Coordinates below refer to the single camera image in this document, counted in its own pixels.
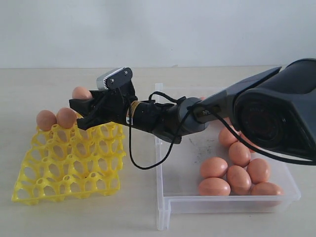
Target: wall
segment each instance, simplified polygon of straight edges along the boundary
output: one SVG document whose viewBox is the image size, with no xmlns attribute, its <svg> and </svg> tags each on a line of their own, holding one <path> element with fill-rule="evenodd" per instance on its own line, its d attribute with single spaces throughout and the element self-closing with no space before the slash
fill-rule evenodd
<svg viewBox="0 0 316 237">
<path fill-rule="evenodd" d="M 315 0 L 0 0 L 0 68 L 287 64 Z"/>
</svg>

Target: egg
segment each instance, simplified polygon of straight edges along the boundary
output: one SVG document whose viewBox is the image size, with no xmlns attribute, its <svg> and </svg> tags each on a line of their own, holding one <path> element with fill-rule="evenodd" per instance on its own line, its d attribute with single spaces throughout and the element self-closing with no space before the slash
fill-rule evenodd
<svg viewBox="0 0 316 237">
<path fill-rule="evenodd" d="M 86 89 L 85 87 L 82 86 L 77 86 L 73 90 L 72 94 L 73 99 L 79 99 L 79 100 L 87 100 L 87 99 L 92 99 L 92 94 L 91 92 Z"/>
<path fill-rule="evenodd" d="M 250 145 L 259 148 L 257 145 L 255 145 L 254 143 L 252 143 L 248 138 L 246 138 L 246 136 L 244 134 L 241 134 L 240 137 L 245 140 L 247 143 L 249 143 Z M 255 151 L 251 150 L 250 148 L 248 148 L 250 153 L 255 153 Z"/>
<path fill-rule="evenodd" d="M 229 184 L 221 178 L 207 178 L 198 186 L 201 196 L 228 196 L 231 193 Z"/>
<path fill-rule="evenodd" d="M 228 150 L 228 156 L 234 165 L 246 167 L 251 159 L 251 153 L 243 143 L 235 142 Z"/>
<path fill-rule="evenodd" d="M 250 194 L 254 196 L 277 196 L 283 195 L 284 190 L 277 184 L 263 182 L 253 186 Z"/>
<path fill-rule="evenodd" d="M 232 191 L 234 191 L 237 195 L 249 194 L 251 189 L 251 179 L 244 168 L 238 165 L 229 167 L 226 179 L 231 186 Z"/>
<path fill-rule="evenodd" d="M 36 116 L 36 123 L 40 130 L 49 131 L 54 124 L 57 124 L 57 118 L 53 112 L 42 110 Z"/>
<path fill-rule="evenodd" d="M 230 127 L 233 131 L 240 135 L 240 132 L 237 132 L 232 125 L 230 125 Z M 218 134 L 218 141 L 224 147 L 229 147 L 231 144 L 237 142 L 238 139 L 226 127 L 224 127 Z"/>
<path fill-rule="evenodd" d="M 270 164 L 261 158 L 253 159 L 247 167 L 247 172 L 253 184 L 267 182 L 271 175 Z"/>
<path fill-rule="evenodd" d="M 76 122 L 77 115 L 70 108 L 61 108 L 57 113 L 57 123 L 65 129 L 71 128 Z"/>
<path fill-rule="evenodd" d="M 200 173 L 203 178 L 222 178 L 227 171 L 227 162 L 220 157 L 211 157 L 203 161 Z"/>
</svg>

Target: yellow egg tray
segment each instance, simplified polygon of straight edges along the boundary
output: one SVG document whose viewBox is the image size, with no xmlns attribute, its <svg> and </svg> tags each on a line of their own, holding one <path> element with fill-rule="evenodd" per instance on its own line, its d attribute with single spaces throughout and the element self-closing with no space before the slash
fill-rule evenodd
<svg viewBox="0 0 316 237">
<path fill-rule="evenodd" d="M 27 205 L 40 200 L 88 198 L 93 193 L 113 195 L 120 189 L 122 125 L 113 122 L 83 131 L 77 127 L 37 133 L 25 154 L 14 185 L 13 202 Z"/>
</svg>

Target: table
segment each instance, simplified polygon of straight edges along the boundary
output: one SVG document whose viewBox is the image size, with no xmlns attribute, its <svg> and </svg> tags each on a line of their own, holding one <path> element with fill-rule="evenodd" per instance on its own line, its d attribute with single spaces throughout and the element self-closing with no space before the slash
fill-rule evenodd
<svg viewBox="0 0 316 237">
<path fill-rule="evenodd" d="M 272 67 L 136 68 L 132 80 L 139 99 L 146 100 L 157 82 L 228 86 Z M 289 165 L 302 198 L 285 213 L 171 215 L 170 229 L 163 232 L 156 228 L 156 171 L 137 169 L 129 156 L 120 173 L 121 190 L 114 196 L 35 206 L 12 203 L 13 186 L 35 133 L 37 113 L 67 107 L 74 87 L 95 89 L 96 78 L 108 70 L 0 70 L 0 236 L 314 236 L 316 171 L 305 166 Z M 134 130 L 133 138 L 136 161 L 142 166 L 154 163 L 154 136 Z M 128 139 L 124 145 L 127 151 Z"/>
</svg>

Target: clear plastic container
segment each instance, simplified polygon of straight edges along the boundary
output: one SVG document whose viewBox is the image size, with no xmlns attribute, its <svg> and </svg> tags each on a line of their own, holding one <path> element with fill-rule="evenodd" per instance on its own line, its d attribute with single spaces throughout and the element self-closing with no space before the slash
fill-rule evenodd
<svg viewBox="0 0 316 237">
<path fill-rule="evenodd" d="M 161 91 L 173 98 L 208 97 L 222 88 L 180 88 L 163 87 L 156 84 L 156 91 Z M 155 96 L 159 103 L 166 103 L 163 97 Z M 206 158 L 219 156 L 229 165 L 228 150 L 218 143 L 218 134 L 224 127 L 214 121 L 203 132 L 184 136 L 180 145 L 174 145 L 168 159 L 157 167 L 158 194 L 158 230 L 169 228 L 171 213 L 250 213 L 284 211 L 301 193 L 285 163 L 252 154 L 253 158 L 267 160 L 272 168 L 270 182 L 280 185 L 282 196 L 200 196 L 198 185 L 202 180 L 199 169 Z M 170 144 L 156 138 L 156 161 L 163 159 Z"/>
</svg>

